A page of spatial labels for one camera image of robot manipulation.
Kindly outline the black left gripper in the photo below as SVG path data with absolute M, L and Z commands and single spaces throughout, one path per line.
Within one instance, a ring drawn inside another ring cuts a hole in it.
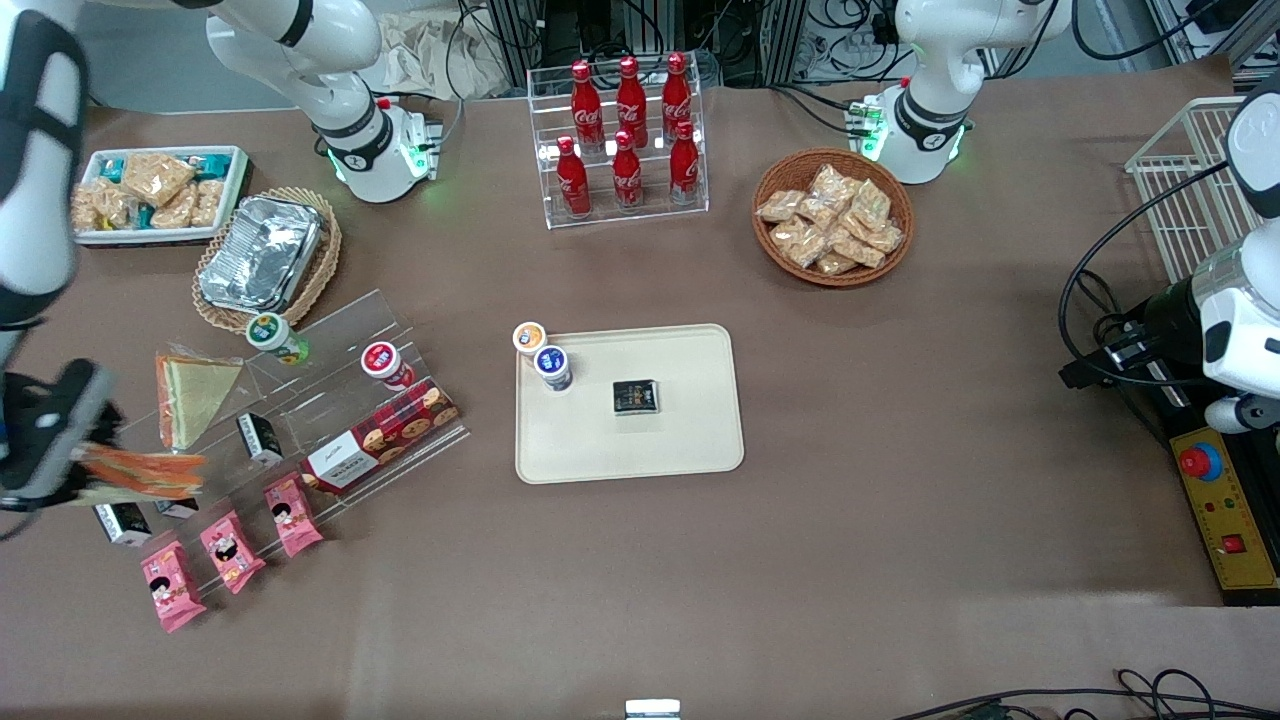
M 1094 324 L 1100 351 L 1094 369 L 1071 361 L 1059 369 L 1069 389 L 1162 382 L 1153 369 L 1170 374 L 1169 383 L 1203 386 L 1203 331 L 1192 281 L 1179 281 L 1126 313 L 1110 313 Z

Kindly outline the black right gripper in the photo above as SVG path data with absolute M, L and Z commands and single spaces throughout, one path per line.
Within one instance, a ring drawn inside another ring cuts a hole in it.
M 92 430 L 88 433 L 88 442 L 93 445 L 78 445 L 74 450 L 74 461 L 90 475 L 102 475 L 110 471 L 110 452 L 118 447 L 118 432 L 124 421 L 116 405 L 108 401 L 99 414 Z

